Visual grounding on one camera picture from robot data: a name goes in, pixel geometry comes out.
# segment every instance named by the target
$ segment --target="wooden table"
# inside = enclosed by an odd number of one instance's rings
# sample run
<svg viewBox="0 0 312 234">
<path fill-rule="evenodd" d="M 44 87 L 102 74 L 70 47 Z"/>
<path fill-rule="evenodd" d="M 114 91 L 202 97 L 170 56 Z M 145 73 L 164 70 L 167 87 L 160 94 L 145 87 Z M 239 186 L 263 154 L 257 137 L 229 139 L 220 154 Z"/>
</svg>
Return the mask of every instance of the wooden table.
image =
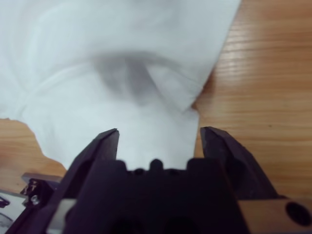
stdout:
<svg viewBox="0 0 312 234">
<path fill-rule="evenodd" d="M 200 126 L 228 131 L 279 193 L 312 197 L 312 1 L 243 0 L 220 60 L 195 107 Z M 202 156 L 198 136 L 195 156 Z M 62 176 L 28 128 L 0 121 L 0 189 L 24 172 Z"/>
</svg>

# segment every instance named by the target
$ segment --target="white garment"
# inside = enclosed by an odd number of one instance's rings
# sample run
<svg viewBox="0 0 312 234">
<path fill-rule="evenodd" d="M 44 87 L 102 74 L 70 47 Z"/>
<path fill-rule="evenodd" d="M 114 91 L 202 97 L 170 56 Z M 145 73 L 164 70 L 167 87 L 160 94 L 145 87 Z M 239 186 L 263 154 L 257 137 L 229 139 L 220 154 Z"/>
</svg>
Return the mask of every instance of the white garment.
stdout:
<svg viewBox="0 0 312 234">
<path fill-rule="evenodd" d="M 185 168 L 198 125 L 190 108 L 239 0 L 1 0 L 0 117 L 26 123 L 68 168 L 118 128 L 129 170 Z"/>
</svg>

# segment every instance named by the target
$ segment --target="screw hole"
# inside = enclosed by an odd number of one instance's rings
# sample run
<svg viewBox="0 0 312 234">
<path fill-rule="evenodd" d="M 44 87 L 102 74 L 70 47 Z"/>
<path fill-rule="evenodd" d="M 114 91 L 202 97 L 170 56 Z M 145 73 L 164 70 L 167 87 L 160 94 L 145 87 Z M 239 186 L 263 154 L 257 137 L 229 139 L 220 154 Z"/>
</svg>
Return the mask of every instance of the screw hole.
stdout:
<svg viewBox="0 0 312 234">
<path fill-rule="evenodd" d="M 295 202 L 289 202 L 286 205 L 286 212 L 288 216 L 297 224 L 301 226 L 311 225 L 311 216 L 309 211 Z"/>
<path fill-rule="evenodd" d="M 198 227 L 188 217 L 170 219 L 163 232 L 164 234 L 200 234 Z"/>
</svg>

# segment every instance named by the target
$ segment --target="wood grain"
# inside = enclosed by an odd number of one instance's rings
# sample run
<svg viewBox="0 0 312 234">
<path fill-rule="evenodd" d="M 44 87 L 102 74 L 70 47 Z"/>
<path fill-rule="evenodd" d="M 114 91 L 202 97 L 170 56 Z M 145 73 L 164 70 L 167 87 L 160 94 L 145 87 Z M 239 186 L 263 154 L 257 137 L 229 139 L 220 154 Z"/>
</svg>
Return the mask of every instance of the wood grain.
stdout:
<svg viewBox="0 0 312 234">
<path fill-rule="evenodd" d="M 243 0 L 195 104 L 200 126 L 228 131 L 291 197 L 312 197 L 311 12 L 311 0 Z M 0 189 L 20 191 L 24 172 L 65 170 L 42 156 L 26 126 L 1 120 Z"/>
</svg>

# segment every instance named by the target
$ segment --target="white cloth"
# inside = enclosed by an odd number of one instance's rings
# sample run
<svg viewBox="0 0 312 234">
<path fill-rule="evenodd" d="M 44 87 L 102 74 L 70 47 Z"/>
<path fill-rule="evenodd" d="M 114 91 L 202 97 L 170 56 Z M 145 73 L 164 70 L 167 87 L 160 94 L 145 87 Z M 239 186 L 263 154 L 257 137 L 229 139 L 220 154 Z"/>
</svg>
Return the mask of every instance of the white cloth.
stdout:
<svg viewBox="0 0 312 234">
<path fill-rule="evenodd" d="M 239 0 L 1 0 L 0 117 L 26 123 L 68 168 L 118 128 L 128 169 L 185 168 L 191 109 Z"/>
</svg>

